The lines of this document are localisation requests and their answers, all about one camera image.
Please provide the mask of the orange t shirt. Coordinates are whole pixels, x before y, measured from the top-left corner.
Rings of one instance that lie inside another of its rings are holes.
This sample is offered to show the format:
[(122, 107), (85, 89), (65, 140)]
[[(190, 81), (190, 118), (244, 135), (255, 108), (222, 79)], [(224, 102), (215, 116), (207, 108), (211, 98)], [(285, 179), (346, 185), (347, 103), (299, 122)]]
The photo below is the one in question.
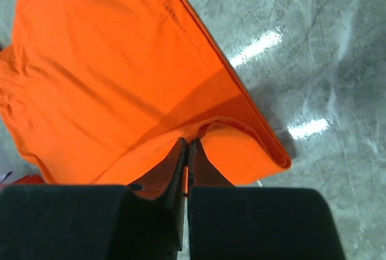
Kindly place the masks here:
[(17, 0), (1, 116), (52, 184), (129, 184), (180, 138), (236, 185), (291, 165), (187, 0)]

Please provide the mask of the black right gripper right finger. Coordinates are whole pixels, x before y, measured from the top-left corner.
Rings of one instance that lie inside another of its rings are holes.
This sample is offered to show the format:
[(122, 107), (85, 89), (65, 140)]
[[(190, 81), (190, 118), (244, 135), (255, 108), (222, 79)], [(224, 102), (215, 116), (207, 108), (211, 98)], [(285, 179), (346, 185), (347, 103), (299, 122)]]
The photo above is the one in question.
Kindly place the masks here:
[(191, 259), (344, 259), (318, 191), (235, 187), (199, 140), (189, 149), (188, 224)]

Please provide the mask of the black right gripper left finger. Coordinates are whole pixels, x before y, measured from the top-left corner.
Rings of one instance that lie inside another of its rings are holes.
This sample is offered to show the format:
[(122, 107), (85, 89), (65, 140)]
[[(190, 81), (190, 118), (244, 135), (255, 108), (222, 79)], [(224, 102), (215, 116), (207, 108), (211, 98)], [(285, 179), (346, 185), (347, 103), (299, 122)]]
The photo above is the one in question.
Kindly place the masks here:
[(128, 185), (10, 185), (1, 190), (2, 259), (176, 259), (187, 144)]

